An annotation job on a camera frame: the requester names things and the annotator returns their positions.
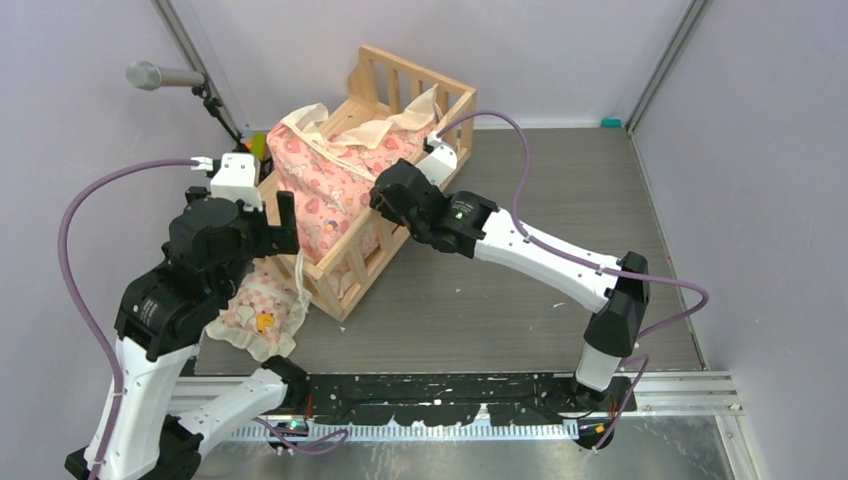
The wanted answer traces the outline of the wooden slatted pet bed frame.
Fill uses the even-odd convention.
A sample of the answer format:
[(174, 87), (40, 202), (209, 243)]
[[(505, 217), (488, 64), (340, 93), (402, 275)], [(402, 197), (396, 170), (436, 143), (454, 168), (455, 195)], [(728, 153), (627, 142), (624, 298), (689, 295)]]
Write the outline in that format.
[[(335, 134), (368, 120), (385, 119), (402, 112), (418, 95), (437, 86), (436, 103), (442, 117), (436, 132), (456, 151), (459, 168), (446, 188), (463, 168), (473, 145), (474, 123), (468, 119), (476, 107), (476, 90), (427, 67), (393, 53), (364, 45), (347, 79), (347, 98), (322, 125), (324, 134)], [(415, 164), (424, 152), (423, 143), (409, 161)], [(262, 182), (264, 200), (272, 200), (277, 187), (275, 169)], [(316, 307), (342, 322), (406, 242), (409, 233), (383, 219), (369, 206), (354, 222), (348, 237), (338, 242), (318, 264), (300, 255), (280, 255), (267, 261), (291, 287), (299, 286), (311, 294)]]

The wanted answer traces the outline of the pink printed cushion with ties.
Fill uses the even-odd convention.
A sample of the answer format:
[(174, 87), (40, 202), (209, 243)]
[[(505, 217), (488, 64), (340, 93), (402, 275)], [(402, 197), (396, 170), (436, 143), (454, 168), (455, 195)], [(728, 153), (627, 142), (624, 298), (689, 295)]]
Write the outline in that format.
[(285, 116), (268, 134), (277, 187), (293, 193), (303, 256), (320, 263), (348, 237), (368, 209), (376, 178), (400, 159), (410, 160), (442, 117), (433, 86), (385, 119), (324, 134), (322, 103)]

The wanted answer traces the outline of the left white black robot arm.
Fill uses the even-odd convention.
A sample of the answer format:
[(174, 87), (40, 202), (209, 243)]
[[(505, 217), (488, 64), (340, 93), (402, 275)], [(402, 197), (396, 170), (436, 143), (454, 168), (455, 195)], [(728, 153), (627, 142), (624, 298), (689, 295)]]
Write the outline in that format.
[(189, 479), (238, 428), (275, 409), (296, 413), (308, 398), (305, 371), (274, 356), (207, 404), (169, 413), (184, 365), (252, 262), (299, 249), (289, 192), (276, 196), (277, 226), (243, 200), (215, 198), (202, 187), (186, 197), (163, 261), (122, 296), (115, 323), (121, 404), (117, 415), (103, 416), (89, 445), (67, 456), (66, 470), (77, 479)]

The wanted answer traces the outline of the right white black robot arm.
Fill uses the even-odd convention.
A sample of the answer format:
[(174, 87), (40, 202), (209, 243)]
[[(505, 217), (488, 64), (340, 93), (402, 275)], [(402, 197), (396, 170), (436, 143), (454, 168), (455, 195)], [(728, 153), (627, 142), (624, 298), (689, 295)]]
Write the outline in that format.
[(650, 301), (642, 255), (629, 252), (618, 259), (518, 228), (494, 201), (469, 191), (445, 194), (405, 160), (377, 177), (369, 206), (420, 244), (510, 268), (577, 301), (591, 316), (571, 399), (591, 411), (610, 398), (612, 378), (633, 353)]

